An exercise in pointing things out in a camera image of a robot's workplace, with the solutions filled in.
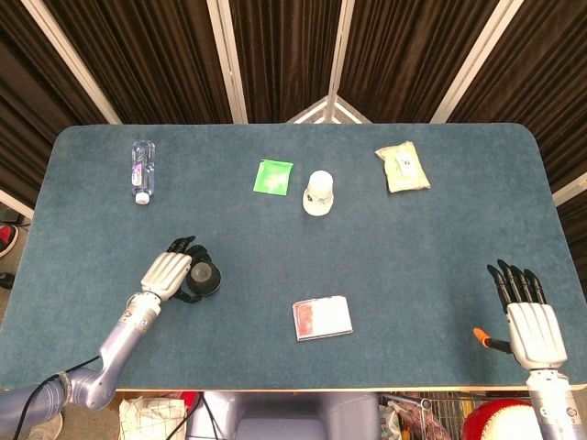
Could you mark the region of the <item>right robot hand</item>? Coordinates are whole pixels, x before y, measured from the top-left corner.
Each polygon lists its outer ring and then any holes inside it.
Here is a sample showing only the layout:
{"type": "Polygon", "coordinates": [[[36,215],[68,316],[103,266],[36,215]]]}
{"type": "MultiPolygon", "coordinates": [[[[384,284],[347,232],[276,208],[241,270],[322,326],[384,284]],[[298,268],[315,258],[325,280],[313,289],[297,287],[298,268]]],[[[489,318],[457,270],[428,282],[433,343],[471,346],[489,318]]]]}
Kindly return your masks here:
{"type": "Polygon", "coordinates": [[[496,339],[475,327],[476,339],[483,347],[514,356],[523,369],[558,369],[568,355],[557,316],[547,303],[539,278],[531,270],[501,259],[487,270],[493,277],[510,339],[496,339]]]}

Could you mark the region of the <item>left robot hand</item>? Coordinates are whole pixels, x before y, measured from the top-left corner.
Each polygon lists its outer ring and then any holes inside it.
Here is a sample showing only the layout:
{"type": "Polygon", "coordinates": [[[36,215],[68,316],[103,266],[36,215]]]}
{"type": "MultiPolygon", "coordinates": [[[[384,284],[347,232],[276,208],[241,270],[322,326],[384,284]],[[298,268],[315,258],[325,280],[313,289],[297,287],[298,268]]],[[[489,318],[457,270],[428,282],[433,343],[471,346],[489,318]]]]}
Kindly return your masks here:
{"type": "Polygon", "coordinates": [[[212,269],[213,263],[207,249],[199,244],[189,245],[195,236],[175,238],[169,247],[154,260],[140,285],[142,293],[151,293],[162,302],[171,298],[185,303],[197,303],[209,296],[209,282],[212,275],[204,281],[197,281],[192,270],[199,263],[212,269]]]}

